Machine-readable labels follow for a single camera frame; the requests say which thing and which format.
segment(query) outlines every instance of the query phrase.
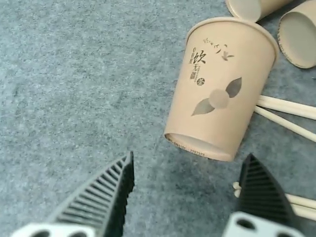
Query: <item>wooden chopstick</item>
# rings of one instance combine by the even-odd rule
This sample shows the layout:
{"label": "wooden chopstick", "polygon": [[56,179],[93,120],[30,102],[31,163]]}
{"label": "wooden chopstick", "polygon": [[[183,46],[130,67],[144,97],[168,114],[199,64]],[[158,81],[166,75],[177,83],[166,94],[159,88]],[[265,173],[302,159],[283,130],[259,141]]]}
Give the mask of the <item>wooden chopstick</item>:
{"label": "wooden chopstick", "polygon": [[[235,190],[241,190],[241,186],[239,186],[239,182],[234,182],[233,188]],[[308,207],[316,211],[316,200],[308,199],[305,197],[299,197],[292,194],[285,194],[285,196],[287,197],[289,202],[292,204]]]}
{"label": "wooden chopstick", "polygon": [[[241,190],[234,191],[235,197],[237,197],[237,198],[239,197],[240,191]],[[292,203],[291,203],[291,206],[292,206],[293,211],[296,215],[303,217],[303,218],[306,218],[306,219],[310,219],[312,221],[316,221],[316,210],[315,209],[308,208],[305,206],[300,206],[297,204],[292,204]]]}
{"label": "wooden chopstick", "polygon": [[288,121],[288,120],[286,120],[278,115],[275,115],[275,114],[273,114],[265,109],[262,109],[258,106],[255,107],[255,112],[262,115],[263,117],[287,128],[287,129],[313,141],[313,142],[316,142],[316,134],[314,134],[314,133],[312,133],[312,132],[310,132],[310,131],[308,131],[308,130],[306,130],[306,129],[304,129],[304,128],[302,128],[302,127],[300,127],[300,126],[298,126],[298,125],[296,125],[296,124],[294,124],[294,123],[292,123],[292,122],[290,122],[290,121]]}
{"label": "wooden chopstick", "polygon": [[261,95],[257,105],[287,114],[316,120],[316,107]]}

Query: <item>cup rim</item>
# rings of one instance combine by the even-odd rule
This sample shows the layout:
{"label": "cup rim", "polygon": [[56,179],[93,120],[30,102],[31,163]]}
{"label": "cup rim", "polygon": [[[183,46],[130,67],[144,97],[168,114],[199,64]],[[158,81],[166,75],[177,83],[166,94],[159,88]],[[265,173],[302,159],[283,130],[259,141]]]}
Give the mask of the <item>cup rim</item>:
{"label": "cup rim", "polygon": [[209,23],[214,23],[214,22],[224,22],[224,21],[230,21],[230,22],[237,22],[237,23],[242,23],[245,25],[248,25],[258,31],[260,31],[272,44],[274,50],[275,50],[275,60],[273,62],[273,66],[276,64],[276,62],[279,59],[279,47],[278,47],[278,43],[276,41],[276,39],[262,26],[258,25],[257,23],[251,22],[251,21],[247,21],[241,18],[236,18],[236,17],[231,17],[231,16],[224,16],[224,17],[214,17],[214,18],[209,18],[203,21],[198,22],[197,24],[195,24],[187,33],[187,37],[186,37],[186,45],[188,44],[188,40],[191,36],[191,34],[193,33],[193,31],[195,31],[197,28],[209,24]]}
{"label": "cup rim", "polygon": [[312,68],[312,67],[316,66],[316,61],[311,62],[311,63],[299,64],[298,60],[296,60],[295,57],[291,57],[290,55],[288,55],[289,52],[286,49],[284,49],[284,47],[281,46],[282,45],[282,41],[284,41],[284,39],[281,39],[281,34],[280,34],[282,24],[284,22],[285,17],[287,17],[287,16],[289,16],[289,15],[291,15],[293,13],[297,13],[297,14],[301,14],[302,16],[305,16],[314,25],[314,28],[316,29],[316,24],[312,21],[312,19],[308,15],[306,15],[305,13],[300,11],[300,9],[298,9],[299,6],[300,5],[298,5],[296,8],[288,11],[287,13],[285,13],[281,17],[281,19],[279,21],[279,24],[278,24],[278,29],[277,29],[277,41],[278,41],[278,44],[280,46],[281,52],[283,53],[283,55],[286,57],[286,59],[291,64],[293,64],[294,66],[296,66],[298,68],[308,69],[308,68]]}

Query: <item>carpet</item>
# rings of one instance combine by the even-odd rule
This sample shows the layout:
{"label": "carpet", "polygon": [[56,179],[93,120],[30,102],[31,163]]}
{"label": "carpet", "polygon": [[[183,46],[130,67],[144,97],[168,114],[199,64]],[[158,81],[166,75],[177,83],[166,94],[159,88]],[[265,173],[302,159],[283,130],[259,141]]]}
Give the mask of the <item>carpet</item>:
{"label": "carpet", "polygon": [[[273,36],[280,16],[260,22]],[[224,0],[0,1],[0,229],[40,222],[81,183],[132,150],[125,237],[220,237],[248,153],[287,193],[316,199],[316,146],[254,114],[234,162],[163,136],[197,22],[229,16]],[[262,94],[316,106],[316,70],[283,55]],[[276,113],[313,132],[315,121]],[[312,237],[316,223],[304,221]]]}

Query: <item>cup logo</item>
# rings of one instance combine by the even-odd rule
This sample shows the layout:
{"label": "cup logo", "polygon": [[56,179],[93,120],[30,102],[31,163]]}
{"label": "cup logo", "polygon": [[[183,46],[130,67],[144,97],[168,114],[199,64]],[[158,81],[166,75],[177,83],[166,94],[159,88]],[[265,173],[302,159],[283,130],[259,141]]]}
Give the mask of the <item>cup logo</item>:
{"label": "cup logo", "polygon": [[231,81],[225,90],[215,89],[208,98],[201,100],[193,111],[192,116],[204,115],[215,109],[225,109],[228,106],[229,99],[236,97],[242,86],[242,78]]}

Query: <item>screw hole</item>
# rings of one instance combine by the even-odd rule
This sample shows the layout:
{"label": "screw hole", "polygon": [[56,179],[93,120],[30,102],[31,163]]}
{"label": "screw hole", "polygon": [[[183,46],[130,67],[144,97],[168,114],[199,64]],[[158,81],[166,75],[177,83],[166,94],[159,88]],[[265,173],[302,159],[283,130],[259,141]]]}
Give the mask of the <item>screw hole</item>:
{"label": "screw hole", "polygon": [[244,227],[244,228],[250,229],[250,230],[256,229],[255,226],[250,221],[247,221],[245,219],[238,220],[237,224]]}
{"label": "screw hole", "polygon": [[49,232],[48,231],[39,231],[32,235],[31,237],[49,237]]}
{"label": "screw hole", "polygon": [[76,232],[71,234],[69,237],[88,237],[88,235],[85,232]]}
{"label": "screw hole", "polygon": [[286,233],[280,233],[277,235],[277,237],[293,237],[293,236],[286,234]]}

